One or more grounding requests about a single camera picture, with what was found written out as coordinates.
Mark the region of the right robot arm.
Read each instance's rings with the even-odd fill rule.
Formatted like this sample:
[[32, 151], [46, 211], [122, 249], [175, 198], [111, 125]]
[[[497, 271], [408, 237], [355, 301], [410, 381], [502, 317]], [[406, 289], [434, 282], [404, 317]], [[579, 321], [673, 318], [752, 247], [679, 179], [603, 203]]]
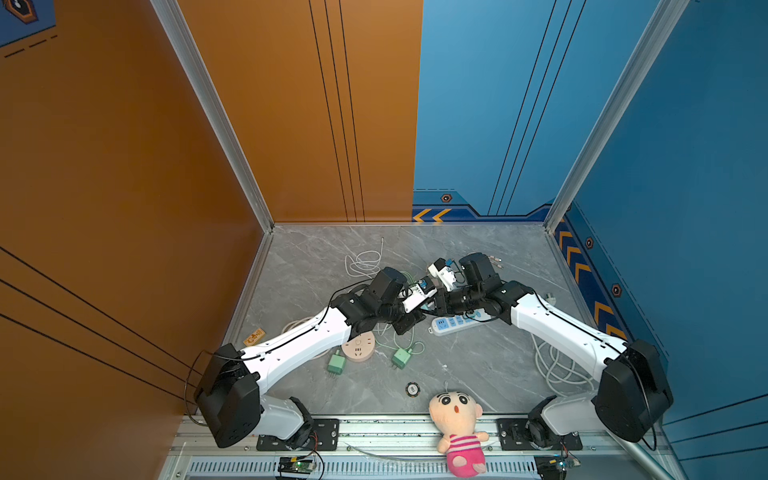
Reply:
[[482, 253], [462, 258], [459, 266], [462, 284], [443, 258], [427, 269], [438, 283], [432, 298], [438, 315], [482, 310], [548, 343], [597, 384], [592, 392], [549, 397], [529, 413], [528, 430], [537, 446], [550, 446], [573, 432], [601, 430], [638, 443], [672, 406], [673, 394], [654, 345], [628, 342], [576, 320], [533, 288], [502, 280]]

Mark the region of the white blue power strip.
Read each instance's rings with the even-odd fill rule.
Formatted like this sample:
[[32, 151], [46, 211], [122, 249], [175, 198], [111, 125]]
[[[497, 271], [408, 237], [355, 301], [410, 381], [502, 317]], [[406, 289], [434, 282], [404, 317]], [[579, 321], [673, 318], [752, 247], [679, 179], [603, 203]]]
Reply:
[[474, 328], [492, 320], [493, 318], [483, 309], [478, 309], [449, 317], [436, 317], [431, 321], [429, 332], [441, 337]]

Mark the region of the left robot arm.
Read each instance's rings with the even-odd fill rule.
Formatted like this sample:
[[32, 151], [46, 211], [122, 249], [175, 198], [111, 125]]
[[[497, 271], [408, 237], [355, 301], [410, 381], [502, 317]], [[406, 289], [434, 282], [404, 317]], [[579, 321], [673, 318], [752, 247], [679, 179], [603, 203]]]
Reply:
[[323, 351], [380, 323], [409, 330], [422, 320], [419, 309], [436, 291], [428, 277], [409, 283], [400, 271], [385, 267], [370, 281], [334, 292], [317, 315], [293, 330], [242, 350], [221, 346], [193, 395], [216, 445], [228, 448], [255, 434], [291, 448], [306, 446], [315, 429], [309, 410], [296, 397], [277, 399], [268, 391]]

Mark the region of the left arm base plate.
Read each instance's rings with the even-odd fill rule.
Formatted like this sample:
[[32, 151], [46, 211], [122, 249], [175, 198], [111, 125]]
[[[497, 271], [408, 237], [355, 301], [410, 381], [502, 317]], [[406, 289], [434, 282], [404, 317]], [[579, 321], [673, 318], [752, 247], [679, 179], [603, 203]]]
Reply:
[[339, 420], [321, 418], [302, 425], [287, 440], [272, 435], [259, 435], [258, 451], [335, 451], [339, 438]]

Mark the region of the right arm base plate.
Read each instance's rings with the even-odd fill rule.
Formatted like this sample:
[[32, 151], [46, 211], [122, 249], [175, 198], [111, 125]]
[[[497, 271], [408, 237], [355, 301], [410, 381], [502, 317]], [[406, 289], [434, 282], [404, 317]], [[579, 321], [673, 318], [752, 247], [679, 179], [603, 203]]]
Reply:
[[559, 450], [580, 451], [583, 444], [577, 433], [556, 436], [544, 423], [527, 418], [496, 420], [497, 433], [504, 451]]

